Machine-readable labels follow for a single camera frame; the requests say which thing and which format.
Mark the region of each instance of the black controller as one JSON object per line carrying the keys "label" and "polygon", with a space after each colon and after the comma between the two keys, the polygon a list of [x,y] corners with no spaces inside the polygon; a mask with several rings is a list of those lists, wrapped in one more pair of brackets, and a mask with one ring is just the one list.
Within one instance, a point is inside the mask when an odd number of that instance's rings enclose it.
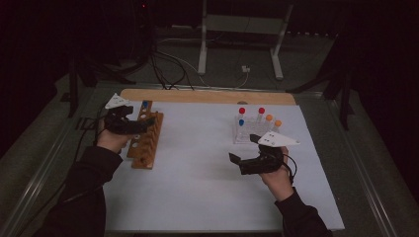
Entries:
{"label": "black controller", "polygon": [[141,134],[154,125],[155,118],[133,121],[126,116],[132,114],[133,107],[121,106],[108,110],[105,116],[105,129],[116,134]]}
{"label": "black controller", "polygon": [[[261,137],[258,135],[250,134],[250,140],[254,143],[258,143],[260,138]],[[239,166],[242,175],[271,173],[277,171],[283,165],[291,170],[290,167],[284,163],[284,154],[281,147],[270,147],[259,144],[259,156],[248,160],[241,160],[240,157],[234,154],[228,154],[230,156],[230,161]]]}

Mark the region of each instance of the hand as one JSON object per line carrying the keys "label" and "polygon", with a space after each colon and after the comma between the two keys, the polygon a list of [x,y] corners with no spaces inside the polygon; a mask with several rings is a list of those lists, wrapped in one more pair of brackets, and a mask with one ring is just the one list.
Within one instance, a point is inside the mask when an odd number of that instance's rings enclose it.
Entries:
{"label": "hand", "polygon": [[[289,150],[287,147],[281,147],[284,155],[284,163],[288,162]],[[293,194],[293,186],[290,181],[289,170],[285,166],[272,173],[260,174],[263,183],[268,186],[275,199],[282,201]]]}
{"label": "hand", "polygon": [[102,130],[98,137],[97,146],[106,148],[115,153],[120,153],[121,149],[126,147],[126,143],[134,138],[134,135],[119,135],[110,132],[107,129],[103,129],[104,122],[101,120],[99,122],[99,130]]}

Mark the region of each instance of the metal frame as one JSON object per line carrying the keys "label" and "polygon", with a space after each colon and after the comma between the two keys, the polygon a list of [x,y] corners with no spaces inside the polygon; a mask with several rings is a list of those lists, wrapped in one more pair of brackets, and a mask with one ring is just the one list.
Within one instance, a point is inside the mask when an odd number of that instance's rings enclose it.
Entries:
{"label": "metal frame", "polygon": [[374,187],[373,181],[368,174],[368,171],[364,165],[361,155],[358,153],[357,148],[354,145],[354,142],[349,137],[346,130],[342,128],[339,120],[339,106],[336,101],[328,101],[328,107],[330,114],[332,115],[337,129],[340,131],[343,139],[345,140],[346,145],[349,147],[351,160],[355,167],[355,172],[357,174],[358,180],[361,183],[361,187],[364,190],[364,193],[367,197],[367,200],[370,204],[371,210],[376,217],[376,221],[379,229],[381,230],[382,236],[384,237],[397,237],[398,234],[393,226],[385,207],[379,197],[379,194]]}
{"label": "metal frame", "polygon": [[[266,26],[271,25],[272,28],[266,28],[266,29],[247,29],[246,33],[258,33],[258,34],[272,34],[276,35],[278,34],[278,40],[274,47],[270,49],[270,54],[272,58],[272,65],[274,67],[275,72],[275,78],[277,80],[284,79],[283,70],[281,68],[281,63],[278,58],[278,54],[280,52],[281,44],[284,40],[284,36],[287,31],[288,23],[290,20],[291,13],[293,11],[293,4],[289,4],[286,15],[283,19],[269,19],[269,18],[249,18],[249,22],[256,22],[260,23],[259,26]],[[200,51],[200,59],[198,63],[198,74],[205,75],[206,69],[207,69],[207,31],[208,30],[214,30],[214,31],[225,31],[225,32],[241,32],[238,30],[235,30],[233,27],[223,27],[222,25],[217,26],[216,21],[220,16],[218,15],[211,15],[207,12],[207,0],[204,0],[203,2],[203,21],[202,21],[202,39],[201,39],[201,51]],[[240,21],[241,17],[231,17],[228,16],[230,21]]]}
{"label": "metal frame", "polygon": [[28,182],[23,194],[19,198],[16,206],[14,207],[12,213],[7,218],[5,224],[0,230],[0,236],[2,237],[14,237],[23,227],[24,221],[27,218],[32,206],[34,205],[38,194],[41,192],[46,179],[48,178],[52,167],[57,160],[57,155],[64,144],[65,138],[67,137],[68,132],[74,127],[79,118],[81,112],[84,111],[87,102],[90,100],[93,93],[93,89],[84,89],[82,97],[80,98],[80,105],[77,111],[75,111],[74,117],[66,120],[61,131],[57,135],[54,143],[51,144],[51,147],[43,158],[40,166],[38,167],[35,174],[32,176],[31,180]]}

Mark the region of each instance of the wooden board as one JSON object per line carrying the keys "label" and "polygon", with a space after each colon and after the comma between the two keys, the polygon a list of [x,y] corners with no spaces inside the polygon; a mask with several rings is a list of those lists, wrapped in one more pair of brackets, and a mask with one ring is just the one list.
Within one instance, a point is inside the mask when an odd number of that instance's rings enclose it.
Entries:
{"label": "wooden board", "polygon": [[152,169],[160,136],[161,125],[164,115],[152,112],[152,101],[144,101],[139,109],[137,120],[154,118],[154,125],[147,129],[146,133],[140,134],[130,142],[127,156],[133,158],[131,167],[134,169]]}

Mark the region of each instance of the metal stand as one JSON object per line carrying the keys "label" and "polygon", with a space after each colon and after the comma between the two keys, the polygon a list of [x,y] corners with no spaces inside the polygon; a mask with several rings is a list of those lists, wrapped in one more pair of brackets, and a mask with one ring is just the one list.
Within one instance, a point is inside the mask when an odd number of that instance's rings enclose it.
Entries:
{"label": "metal stand", "polygon": [[286,34],[288,22],[293,10],[293,5],[288,6],[283,19],[234,17],[212,15],[207,12],[207,0],[203,2],[203,22],[200,61],[198,63],[198,74],[205,75],[207,67],[207,31],[239,32],[278,35],[277,44],[271,48],[270,54],[274,66],[275,78],[284,79],[278,53]]}

